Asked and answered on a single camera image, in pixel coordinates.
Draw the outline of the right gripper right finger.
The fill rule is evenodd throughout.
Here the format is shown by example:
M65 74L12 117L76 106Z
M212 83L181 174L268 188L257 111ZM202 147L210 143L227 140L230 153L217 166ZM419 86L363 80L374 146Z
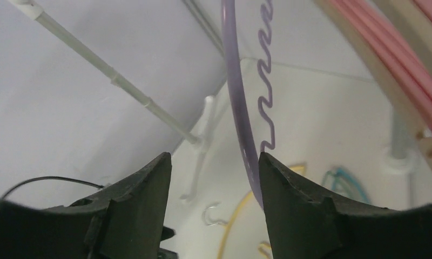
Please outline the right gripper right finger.
M274 258L432 258L432 204L393 210L358 202L259 157Z

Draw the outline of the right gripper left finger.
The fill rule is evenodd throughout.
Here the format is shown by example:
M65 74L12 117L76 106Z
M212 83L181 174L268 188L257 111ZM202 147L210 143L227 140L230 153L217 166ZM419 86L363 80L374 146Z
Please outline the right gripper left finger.
M160 243L171 155L65 207L33 209L0 200L0 258L175 258Z

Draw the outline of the yellow wire hanger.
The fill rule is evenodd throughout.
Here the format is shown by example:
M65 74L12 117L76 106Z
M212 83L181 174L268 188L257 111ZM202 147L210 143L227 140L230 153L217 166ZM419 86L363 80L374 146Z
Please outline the yellow wire hanger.
M227 221L210 217L209 210L218 205L207 206L201 216L205 225L224 228L217 258L273 258L265 216L252 191L243 196Z

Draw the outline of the blue wire hanger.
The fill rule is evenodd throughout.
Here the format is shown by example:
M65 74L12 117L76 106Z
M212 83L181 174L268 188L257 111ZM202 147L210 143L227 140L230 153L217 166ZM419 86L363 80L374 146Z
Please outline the blue wire hanger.
M343 167L335 167L327 171L321 186L349 199L372 204L362 185Z

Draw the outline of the beige plastic hanger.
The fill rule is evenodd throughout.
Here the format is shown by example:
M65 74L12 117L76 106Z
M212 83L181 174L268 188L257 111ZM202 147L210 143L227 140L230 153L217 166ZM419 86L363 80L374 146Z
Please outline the beige plastic hanger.
M421 113L368 43L331 1L317 1L317 6L358 53L393 108L403 118L432 171L432 132ZM432 77L432 1L375 1L370 6L400 33Z

